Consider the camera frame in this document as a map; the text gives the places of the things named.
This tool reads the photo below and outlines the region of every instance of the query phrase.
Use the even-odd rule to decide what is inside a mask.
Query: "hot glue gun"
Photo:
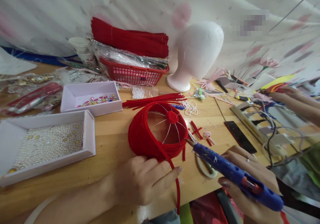
[[[214,169],[237,184],[245,194],[256,199],[258,202],[273,211],[282,210],[283,201],[278,194],[271,191],[264,184],[257,181],[244,170],[241,170],[224,157],[215,153],[213,150],[198,142],[195,143],[188,139],[185,140],[193,147],[193,150],[202,160],[208,162]]]

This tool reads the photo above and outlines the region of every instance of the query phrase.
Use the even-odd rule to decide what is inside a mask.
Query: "hand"
[[[285,93],[270,93],[269,95],[274,101],[284,103],[289,96]]]
[[[237,167],[249,173],[253,178],[262,182],[269,189],[280,194],[276,176],[263,165],[258,163],[256,158],[239,146],[232,146],[224,154],[224,158],[235,164]],[[282,224],[280,212],[272,211],[261,203],[246,196],[241,189],[226,177],[219,178],[218,182],[232,196],[239,209],[249,218],[259,224]]]
[[[167,161],[158,163],[155,158],[130,159],[111,174],[115,204],[148,205],[167,190],[182,171],[181,167],[176,167],[168,173],[169,168]]]
[[[280,88],[279,91],[282,93],[285,93],[286,95],[288,95],[289,97],[292,97],[294,99],[297,99],[298,97],[300,97],[302,95],[302,93],[299,90],[294,89],[292,87]]]

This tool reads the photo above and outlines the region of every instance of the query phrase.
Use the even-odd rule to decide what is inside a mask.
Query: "yellow paper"
[[[288,75],[288,76],[283,76],[283,77],[279,77],[275,80],[273,80],[271,83],[263,86],[261,89],[267,89],[273,85],[276,85],[276,84],[279,84],[279,83],[287,83],[289,82],[291,79],[293,79],[295,76],[295,74],[292,74],[292,75]]]

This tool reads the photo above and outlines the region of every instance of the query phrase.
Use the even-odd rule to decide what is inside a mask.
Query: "craft table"
[[[31,72],[42,74],[51,72],[56,67],[41,64]],[[163,76],[157,85],[159,92],[175,92],[169,88]],[[122,101],[131,99],[131,90],[121,89],[119,91]],[[241,103],[231,97],[233,102]],[[196,126],[202,127],[200,131],[210,131],[212,138],[217,143],[212,148],[217,153],[225,152],[229,147],[236,145],[236,141],[224,125],[224,121],[235,121],[249,141],[257,149],[256,157],[264,166],[269,165],[269,161],[263,154],[262,145],[252,135],[252,133],[239,121],[230,111],[230,105],[221,101],[214,101],[213,98],[206,98],[204,101],[189,99],[197,103],[198,115],[184,115],[188,127],[193,120]],[[96,135],[96,155],[80,162],[44,173],[28,180],[0,188],[0,217],[1,221],[7,221],[31,208],[36,207],[50,196],[74,190],[77,187],[93,183],[102,177],[112,173],[121,164],[135,155],[128,144],[128,127],[139,110],[132,111],[125,108],[121,112],[111,113],[95,117]],[[182,153],[173,159],[175,166],[182,166],[182,173],[179,177],[181,189],[181,205],[188,203],[209,192],[221,188],[217,180],[221,174],[214,179],[205,177],[196,164],[195,155],[192,148],[186,145],[186,161],[182,161]],[[156,198],[146,207],[137,206],[115,206],[92,223],[141,223],[144,219],[152,219],[160,214],[174,209],[176,206],[176,185],[172,184],[165,193]]]

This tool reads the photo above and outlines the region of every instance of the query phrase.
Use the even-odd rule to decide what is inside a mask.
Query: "smartphone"
[[[225,121],[224,124],[228,128],[229,132],[231,132],[232,136],[240,147],[245,149],[250,154],[257,152],[257,150],[254,148],[254,146],[252,146],[251,142],[249,142],[247,137],[243,134],[234,121]]]

